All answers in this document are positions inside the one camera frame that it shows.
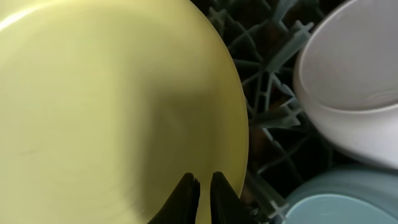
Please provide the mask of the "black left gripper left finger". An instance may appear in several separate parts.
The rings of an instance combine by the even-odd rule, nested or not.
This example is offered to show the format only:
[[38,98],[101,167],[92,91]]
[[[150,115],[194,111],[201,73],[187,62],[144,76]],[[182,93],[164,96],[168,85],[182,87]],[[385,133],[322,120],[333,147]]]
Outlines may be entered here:
[[200,183],[187,172],[148,224],[195,224]]

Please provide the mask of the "blue bowl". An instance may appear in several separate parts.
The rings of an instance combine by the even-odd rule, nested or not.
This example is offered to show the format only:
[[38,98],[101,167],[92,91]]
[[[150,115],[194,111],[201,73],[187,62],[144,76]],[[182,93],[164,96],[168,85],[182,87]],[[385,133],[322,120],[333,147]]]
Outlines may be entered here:
[[397,224],[397,171],[335,169],[301,185],[287,202],[276,223]]

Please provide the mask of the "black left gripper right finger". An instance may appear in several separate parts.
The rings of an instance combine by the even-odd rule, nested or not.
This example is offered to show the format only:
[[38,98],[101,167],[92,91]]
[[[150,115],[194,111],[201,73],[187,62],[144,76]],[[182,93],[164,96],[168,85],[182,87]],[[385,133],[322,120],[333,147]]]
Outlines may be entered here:
[[214,172],[210,187],[212,224],[256,224],[222,172]]

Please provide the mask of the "yellow plate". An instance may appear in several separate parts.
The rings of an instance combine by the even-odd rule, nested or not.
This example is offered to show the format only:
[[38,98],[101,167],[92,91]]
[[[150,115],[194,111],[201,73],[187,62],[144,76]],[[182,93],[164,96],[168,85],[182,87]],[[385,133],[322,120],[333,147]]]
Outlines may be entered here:
[[1,2],[1,222],[147,223],[187,172],[240,194],[241,82],[180,1]]

